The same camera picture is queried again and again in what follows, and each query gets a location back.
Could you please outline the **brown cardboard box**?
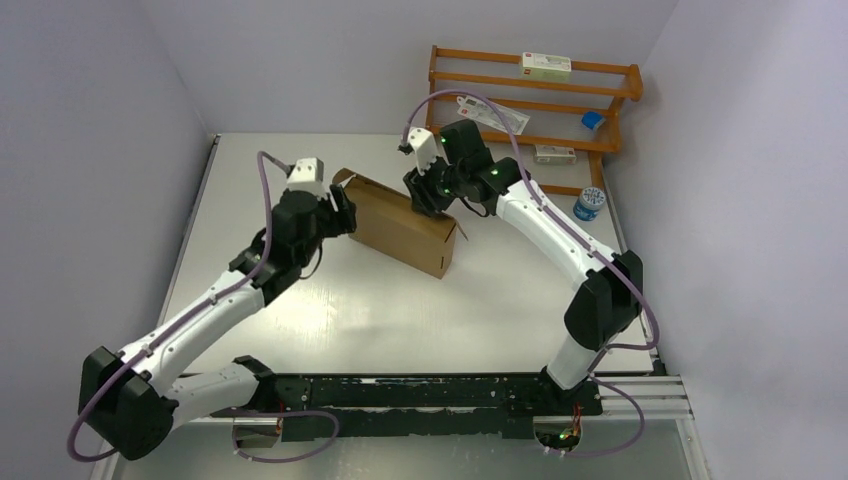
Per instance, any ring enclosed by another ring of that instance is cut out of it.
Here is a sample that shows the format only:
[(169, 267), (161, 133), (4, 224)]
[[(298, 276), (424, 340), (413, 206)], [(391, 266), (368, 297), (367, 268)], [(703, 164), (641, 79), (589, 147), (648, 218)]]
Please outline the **brown cardboard box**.
[(356, 207), (353, 240), (437, 279), (445, 276), (456, 239), (467, 237), (454, 217), (416, 213), (408, 196), (348, 168), (332, 182)]

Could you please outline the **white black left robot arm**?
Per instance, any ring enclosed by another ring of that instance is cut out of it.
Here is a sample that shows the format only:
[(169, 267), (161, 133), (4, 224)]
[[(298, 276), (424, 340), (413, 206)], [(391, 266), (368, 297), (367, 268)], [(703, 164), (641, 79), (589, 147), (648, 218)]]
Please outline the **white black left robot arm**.
[(113, 353), (94, 350), (83, 362), (79, 414), (113, 453), (140, 459), (183, 424), (229, 408), (281, 413), (276, 375), (244, 355), (222, 369), (185, 369), (241, 321), (305, 279), (322, 243), (356, 229), (356, 206), (332, 184), (316, 196), (288, 188), (267, 212), (267, 227), (218, 280), (178, 317)]

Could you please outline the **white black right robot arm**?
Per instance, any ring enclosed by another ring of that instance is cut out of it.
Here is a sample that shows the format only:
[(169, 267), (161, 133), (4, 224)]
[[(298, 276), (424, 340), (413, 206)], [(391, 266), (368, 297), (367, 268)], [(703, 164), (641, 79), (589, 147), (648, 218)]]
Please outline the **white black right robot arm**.
[(480, 205), (486, 215), (523, 234), (571, 281), (566, 336), (543, 369), (550, 380), (539, 389), (548, 412), (565, 413), (603, 349), (642, 312), (641, 259), (591, 238), (544, 195), (518, 160), (494, 160), (470, 120), (449, 125), (440, 138), (427, 129), (407, 128), (398, 149), (416, 161), (403, 178), (413, 211), (435, 218), (456, 200)]

